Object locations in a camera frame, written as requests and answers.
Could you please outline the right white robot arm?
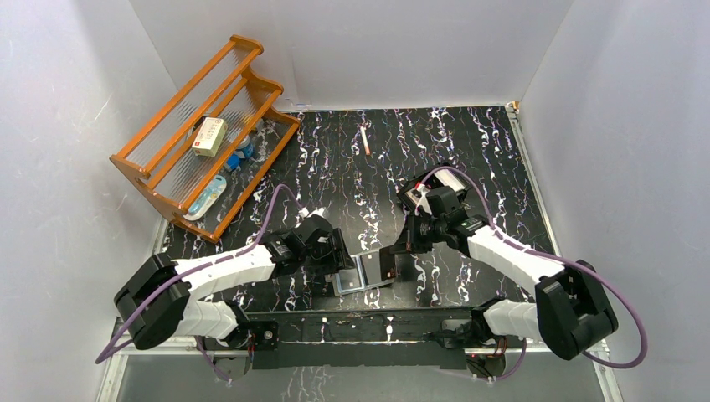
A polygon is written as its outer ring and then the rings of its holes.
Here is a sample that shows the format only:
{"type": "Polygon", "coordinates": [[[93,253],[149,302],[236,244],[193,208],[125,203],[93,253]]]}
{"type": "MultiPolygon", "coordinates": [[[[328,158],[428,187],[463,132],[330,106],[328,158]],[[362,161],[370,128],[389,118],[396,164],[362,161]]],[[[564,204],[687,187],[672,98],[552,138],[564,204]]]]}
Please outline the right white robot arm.
{"type": "Polygon", "coordinates": [[[408,212],[396,242],[381,251],[382,263],[397,254],[424,254],[444,243],[484,263],[532,294],[531,302],[502,297],[471,310],[469,330],[483,347],[503,336],[544,342],[558,357],[570,360],[615,332],[618,319],[593,269],[576,269],[500,233],[480,215],[468,212],[461,195],[449,186],[423,183],[404,192],[408,212]]]}

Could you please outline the silver metal card holder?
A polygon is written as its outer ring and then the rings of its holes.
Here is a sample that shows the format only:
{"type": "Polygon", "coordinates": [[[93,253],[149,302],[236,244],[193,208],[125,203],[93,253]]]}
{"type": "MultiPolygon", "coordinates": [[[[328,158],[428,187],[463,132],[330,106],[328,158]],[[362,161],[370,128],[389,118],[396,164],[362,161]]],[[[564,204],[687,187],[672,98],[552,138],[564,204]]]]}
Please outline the silver metal card holder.
{"type": "Polygon", "coordinates": [[[353,267],[333,274],[331,283],[334,294],[342,296],[391,285],[396,278],[388,281],[381,280],[378,252],[379,250],[370,250],[353,255],[353,267]]]}

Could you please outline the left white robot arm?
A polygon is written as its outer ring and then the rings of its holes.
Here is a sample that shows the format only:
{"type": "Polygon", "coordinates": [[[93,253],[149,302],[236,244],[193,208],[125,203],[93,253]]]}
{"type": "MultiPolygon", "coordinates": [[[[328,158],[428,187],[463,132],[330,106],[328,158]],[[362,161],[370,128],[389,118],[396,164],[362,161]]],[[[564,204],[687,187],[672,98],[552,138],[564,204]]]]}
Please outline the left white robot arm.
{"type": "Polygon", "coordinates": [[[327,276],[354,266],[342,231],[314,214],[293,229],[263,234],[237,250],[177,260],[155,254],[117,292],[114,303],[138,350],[180,336],[242,348],[265,324],[252,323],[232,301],[207,301],[207,296],[298,271],[327,276]]]}

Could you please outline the black card tray box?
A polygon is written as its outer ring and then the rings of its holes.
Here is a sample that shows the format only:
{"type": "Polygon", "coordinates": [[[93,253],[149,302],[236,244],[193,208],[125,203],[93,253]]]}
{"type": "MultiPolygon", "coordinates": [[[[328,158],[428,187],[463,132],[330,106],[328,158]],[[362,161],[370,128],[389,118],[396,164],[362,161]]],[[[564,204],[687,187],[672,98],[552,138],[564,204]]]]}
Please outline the black card tray box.
{"type": "Polygon", "coordinates": [[[441,162],[426,171],[415,174],[398,190],[397,198],[408,212],[419,214],[419,207],[422,207],[423,211],[431,214],[431,207],[426,194],[436,188],[451,188],[460,201],[466,197],[472,186],[459,173],[453,173],[449,169],[442,169],[433,173],[427,180],[424,179],[433,170],[443,166],[450,166],[450,164],[441,162]]]}

